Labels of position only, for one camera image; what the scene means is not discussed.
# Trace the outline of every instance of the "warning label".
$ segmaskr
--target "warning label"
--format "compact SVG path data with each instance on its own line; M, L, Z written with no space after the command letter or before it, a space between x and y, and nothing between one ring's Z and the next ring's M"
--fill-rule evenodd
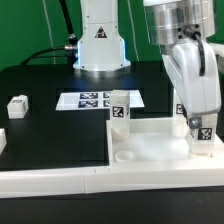
M101 26L95 36L95 38L107 38L106 33L103 30L103 27Z

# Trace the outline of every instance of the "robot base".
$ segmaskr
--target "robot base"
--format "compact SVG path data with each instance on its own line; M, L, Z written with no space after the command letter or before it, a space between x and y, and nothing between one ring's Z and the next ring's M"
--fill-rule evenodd
M74 66L74 74L78 76L85 76L88 78L95 78L95 79L105 79L105 78L112 78L117 76L122 76L127 74L131 71L131 63L127 61L127 63L117 70L111 71L87 71L84 69L79 69Z

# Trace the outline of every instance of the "black cable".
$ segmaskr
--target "black cable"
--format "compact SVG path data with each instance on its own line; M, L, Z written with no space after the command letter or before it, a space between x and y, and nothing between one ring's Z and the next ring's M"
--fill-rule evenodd
M65 0L59 0L59 1L61 3L61 8L62 8L62 12L63 12L64 18L65 18L65 23L66 23L66 26L67 26L68 33L70 35L74 34L74 30L73 30L73 27L72 27L72 22L71 22L71 18L69 16L66 1Z
M64 15L67 31L69 34L69 43L72 45L77 45L78 39L74 33L74 29L73 29L71 18L70 18L69 12L68 12L66 0L59 0L59 2L61 4L61 9L62 9L62 12Z
M205 50L201 38L198 34L195 34L196 41L198 42L198 50L201 58L201 69L200 69L200 76L205 75Z
M32 60L33 58L35 58L36 56L38 56L40 54L54 52L54 51L62 51L62 50L65 50L65 48L64 47L57 47L57 48L48 48L48 49L45 49L45 50L42 50L42 51L38 51L38 52L32 54L26 60L22 61L20 63L20 65L26 65L30 60Z
M201 60L201 68L200 68L200 76L205 75L205 51L204 46L201 40L201 33L198 31L193 30L191 27L186 27L184 29L184 34L191 38L192 40L196 40L198 43L198 50L200 54L200 60Z
M65 57L68 57L68 55L36 56L36 57L32 57L32 58L30 58L30 60L33 60L33 59L40 59L40 58L65 58Z

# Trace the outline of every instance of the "white block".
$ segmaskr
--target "white block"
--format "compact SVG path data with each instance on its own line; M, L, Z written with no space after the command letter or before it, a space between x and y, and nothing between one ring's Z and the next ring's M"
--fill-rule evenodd
M202 128L189 130L187 135L187 143L190 151L196 154L213 153L215 146L217 114L202 116Z
M121 191L120 170L109 167L85 168L85 190L87 194Z
M113 90L110 95L110 120L112 137L123 141L129 137L130 92Z
M9 119L24 118L29 109L27 96L20 95L13 97L7 108Z
M0 172L0 198L84 193L84 168Z
M0 129L0 154L2 153L5 146L6 146L5 130Z

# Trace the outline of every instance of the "small white cube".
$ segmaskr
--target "small white cube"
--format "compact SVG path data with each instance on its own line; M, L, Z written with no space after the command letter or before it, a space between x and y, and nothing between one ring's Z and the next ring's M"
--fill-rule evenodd
M125 90L113 90L110 95L110 119L130 118L130 92Z
M29 109L27 96L20 95L13 97L7 108L9 119L24 118Z

